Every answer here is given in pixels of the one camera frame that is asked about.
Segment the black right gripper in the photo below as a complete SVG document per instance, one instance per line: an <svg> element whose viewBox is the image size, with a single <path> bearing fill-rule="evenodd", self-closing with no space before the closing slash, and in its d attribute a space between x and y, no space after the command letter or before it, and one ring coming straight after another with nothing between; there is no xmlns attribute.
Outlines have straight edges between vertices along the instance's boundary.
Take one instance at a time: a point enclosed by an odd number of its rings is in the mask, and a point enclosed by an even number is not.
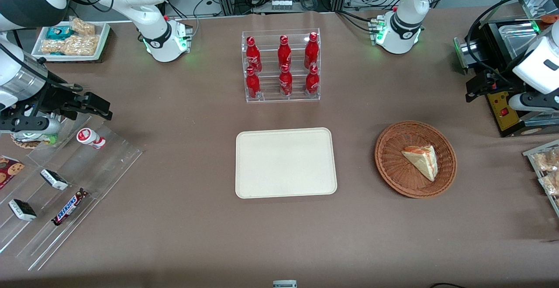
<svg viewBox="0 0 559 288"><path fill-rule="evenodd" d="M98 115L111 121L110 102L92 92L81 95L82 90L76 83L62 83L62 87L46 83L36 95L2 110L1 125L18 125L22 116L49 118L54 114L75 119L77 113Z"/></svg>

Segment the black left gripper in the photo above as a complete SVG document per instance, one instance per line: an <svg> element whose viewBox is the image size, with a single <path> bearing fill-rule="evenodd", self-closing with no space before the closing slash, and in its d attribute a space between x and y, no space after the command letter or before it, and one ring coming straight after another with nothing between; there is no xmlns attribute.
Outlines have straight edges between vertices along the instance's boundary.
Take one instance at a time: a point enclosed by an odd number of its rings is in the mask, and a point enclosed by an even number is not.
<svg viewBox="0 0 559 288"><path fill-rule="evenodd" d="M493 100L510 101L513 96L527 91L531 91L530 87L512 71L479 72L467 81L465 99L471 103L479 96L493 93Z"/></svg>

